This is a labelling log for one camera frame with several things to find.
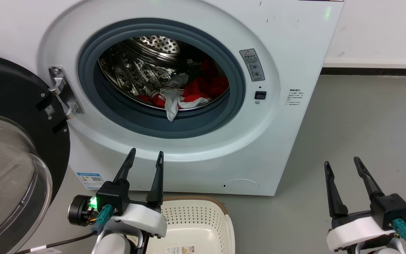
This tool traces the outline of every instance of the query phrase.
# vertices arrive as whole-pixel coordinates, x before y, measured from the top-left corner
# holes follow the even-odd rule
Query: wire
[[[38,250],[41,250],[41,249],[48,249],[48,248],[55,247],[55,246],[61,246],[61,245],[64,245],[64,244],[74,243],[74,242],[89,238],[89,237],[95,235],[96,233],[97,233],[97,231],[94,230],[94,231],[92,231],[92,233],[87,234],[87,235],[79,236],[79,237],[76,237],[76,238],[73,238],[73,239],[69,239],[69,240],[65,240],[65,241],[61,241],[61,242],[57,242],[57,243],[53,243],[53,244],[47,244],[47,245],[44,245],[44,246],[35,247],[35,248],[32,248],[32,249],[25,249],[25,250],[22,250],[22,251],[15,252],[14,254],[31,253],[31,252],[38,251]]]

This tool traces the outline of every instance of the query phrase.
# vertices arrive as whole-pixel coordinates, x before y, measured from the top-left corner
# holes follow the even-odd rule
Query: door hinge
[[[49,68],[51,85],[48,84],[50,93],[57,97],[63,107],[63,113],[67,119],[72,119],[74,114],[84,114],[76,96],[74,95],[63,71],[60,66],[51,66]]]

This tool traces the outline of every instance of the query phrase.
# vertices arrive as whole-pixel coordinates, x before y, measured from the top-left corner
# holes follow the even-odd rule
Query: laundry basket
[[[147,254],[235,254],[233,224],[224,205],[208,196],[164,198],[165,238],[150,238]]]

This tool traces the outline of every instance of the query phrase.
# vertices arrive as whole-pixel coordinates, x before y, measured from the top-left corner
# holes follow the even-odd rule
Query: washing machine door
[[[70,139],[66,116],[35,74],[0,58],[0,253],[34,233],[61,186]]]

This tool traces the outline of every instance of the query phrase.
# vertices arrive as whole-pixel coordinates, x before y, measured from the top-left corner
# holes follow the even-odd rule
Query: robotic arm
[[[398,238],[406,241],[406,202],[396,193],[385,196],[361,159],[354,157],[354,162],[366,186],[371,209],[349,213],[339,196],[330,163],[326,161],[328,209],[332,217],[332,228],[327,235],[329,249],[359,254],[361,249],[385,246],[373,253],[405,254]]]
[[[92,225],[98,235],[92,254],[144,254],[150,237],[166,236],[167,221],[161,215],[164,153],[156,161],[156,175],[147,201],[129,199],[129,169],[136,149],[132,148],[114,180],[106,181],[95,197],[77,195],[68,211],[73,225]],[[136,236],[134,244],[126,235]]]

